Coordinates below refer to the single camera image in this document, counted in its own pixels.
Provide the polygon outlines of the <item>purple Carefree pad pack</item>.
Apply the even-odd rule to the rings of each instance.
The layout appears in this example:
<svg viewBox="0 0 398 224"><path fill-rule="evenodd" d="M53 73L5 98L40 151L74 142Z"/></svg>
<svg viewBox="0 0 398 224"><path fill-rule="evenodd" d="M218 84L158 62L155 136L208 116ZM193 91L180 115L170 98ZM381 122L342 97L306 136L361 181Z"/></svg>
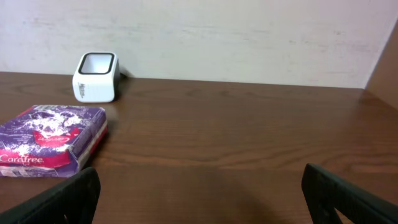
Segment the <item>purple Carefree pad pack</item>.
<svg viewBox="0 0 398 224"><path fill-rule="evenodd" d="M1 125L1 176L71 177L107 132L101 107L34 105Z"/></svg>

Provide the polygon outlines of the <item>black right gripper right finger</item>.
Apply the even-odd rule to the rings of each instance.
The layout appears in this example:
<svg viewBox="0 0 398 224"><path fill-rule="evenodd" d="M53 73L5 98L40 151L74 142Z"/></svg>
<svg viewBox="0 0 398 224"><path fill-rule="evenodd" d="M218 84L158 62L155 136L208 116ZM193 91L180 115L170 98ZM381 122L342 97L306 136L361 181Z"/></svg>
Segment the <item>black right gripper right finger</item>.
<svg viewBox="0 0 398 224"><path fill-rule="evenodd" d="M304 169L302 192L312 222L341 223L338 212L353 223L397 223L397 205L315 165Z"/></svg>

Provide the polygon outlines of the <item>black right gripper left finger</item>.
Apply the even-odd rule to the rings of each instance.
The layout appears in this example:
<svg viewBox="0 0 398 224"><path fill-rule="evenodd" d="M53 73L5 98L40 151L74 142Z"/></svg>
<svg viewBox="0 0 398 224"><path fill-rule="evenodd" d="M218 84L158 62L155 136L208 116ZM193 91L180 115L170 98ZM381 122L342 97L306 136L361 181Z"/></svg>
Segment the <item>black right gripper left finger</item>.
<svg viewBox="0 0 398 224"><path fill-rule="evenodd" d="M1 223L91 224L101 192L97 171L88 167L56 186L1 213Z"/></svg>

